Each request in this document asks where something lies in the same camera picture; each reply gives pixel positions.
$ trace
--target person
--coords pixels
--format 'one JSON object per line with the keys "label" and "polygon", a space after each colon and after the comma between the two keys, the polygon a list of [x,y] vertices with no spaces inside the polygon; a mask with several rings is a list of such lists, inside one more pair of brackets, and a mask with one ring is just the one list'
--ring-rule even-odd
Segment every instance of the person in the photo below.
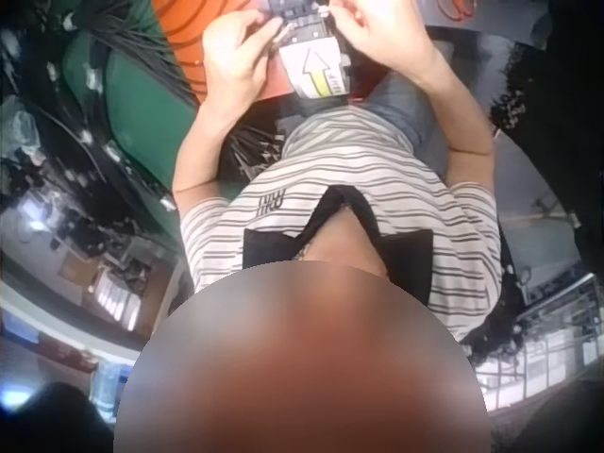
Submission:
{"label": "person", "polygon": [[[500,291],[490,125],[415,0],[332,0],[330,12],[391,73],[362,104],[308,118],[230,203],[216,182],[221,147],[262,90],[282,20],[234,12],[204,34],[208,96],[173,184],[195,288],[268,262],[328,261],[389,279],[460,340]],[[448,143],[445,182],[414,156],[430,106]]]}

